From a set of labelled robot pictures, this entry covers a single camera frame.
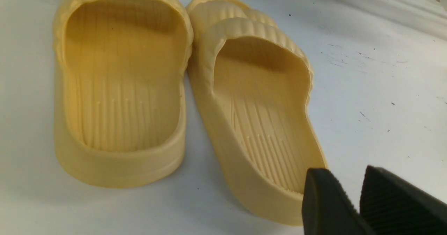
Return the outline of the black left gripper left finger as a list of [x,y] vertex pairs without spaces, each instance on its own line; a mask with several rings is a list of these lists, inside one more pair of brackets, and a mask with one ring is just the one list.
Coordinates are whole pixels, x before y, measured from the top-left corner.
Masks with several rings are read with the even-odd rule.
[[374,235],[337,178],[327,169],[307,170],[302,204],[305,235]]

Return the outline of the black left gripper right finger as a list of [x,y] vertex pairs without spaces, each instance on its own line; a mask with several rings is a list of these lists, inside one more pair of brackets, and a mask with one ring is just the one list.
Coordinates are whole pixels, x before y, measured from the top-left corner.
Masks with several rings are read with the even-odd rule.
[[447,205],[385,168],[367,166],[360,215],[377,235],[445,235]]

